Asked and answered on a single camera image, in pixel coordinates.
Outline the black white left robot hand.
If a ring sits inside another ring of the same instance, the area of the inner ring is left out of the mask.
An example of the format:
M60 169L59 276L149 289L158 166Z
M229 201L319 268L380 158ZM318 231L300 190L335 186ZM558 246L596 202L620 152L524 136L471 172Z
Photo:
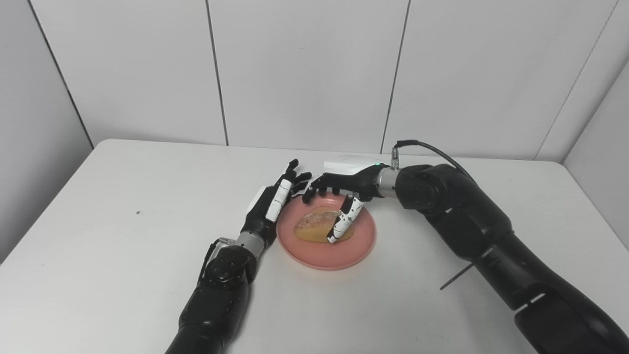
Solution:
M287 203L301 196L312 179L311 172L297 174L297 166L299 160L292 159L274 184L263 186L245 217L241 234L251 235L264 248L276 239L276 225L281 211Z

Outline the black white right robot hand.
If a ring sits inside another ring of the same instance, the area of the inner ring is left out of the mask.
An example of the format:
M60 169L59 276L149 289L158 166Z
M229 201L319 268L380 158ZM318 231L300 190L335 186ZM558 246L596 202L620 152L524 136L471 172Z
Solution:
M302 202L309 204L316 194L325 195L328 190L338 195L347 194L326 234L328 243L337 243L359 217L364 203L374 198L383 198L380 182L386 163L361 155L340 155L337 159L324 163L323 173L315 178L302 195Z

